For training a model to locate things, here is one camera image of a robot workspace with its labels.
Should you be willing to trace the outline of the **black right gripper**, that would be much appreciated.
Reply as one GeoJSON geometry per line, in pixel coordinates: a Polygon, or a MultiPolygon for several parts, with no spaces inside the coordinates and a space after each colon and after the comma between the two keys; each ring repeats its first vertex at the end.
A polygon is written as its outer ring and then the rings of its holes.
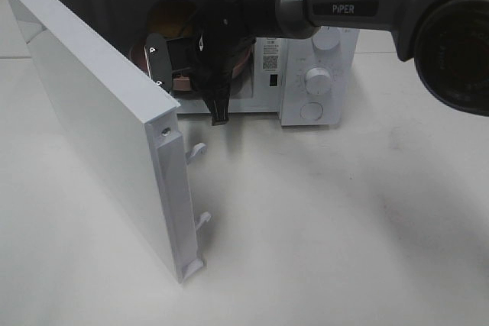
{"type": "Polygon", "coordinates": [[[202,93],[212,125],[229,121],[228,105],[234,69],[249,57],[256,36],[233,27],[164,27],[172,74],[188,76],[191,88],[202,93]]]}

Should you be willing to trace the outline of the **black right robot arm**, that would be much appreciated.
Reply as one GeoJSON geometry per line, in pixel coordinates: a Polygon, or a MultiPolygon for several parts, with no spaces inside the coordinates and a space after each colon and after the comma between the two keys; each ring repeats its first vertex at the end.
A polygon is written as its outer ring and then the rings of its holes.
{"type": "Polygon", "coordinates": [[[257,38],[306,39],[322,26],[389,32],[435,98],[488,113],[488,0],[206,0],[189,25],[167,59],[189,73],[213,124],[228,121],[232,70],[257,38]]]}

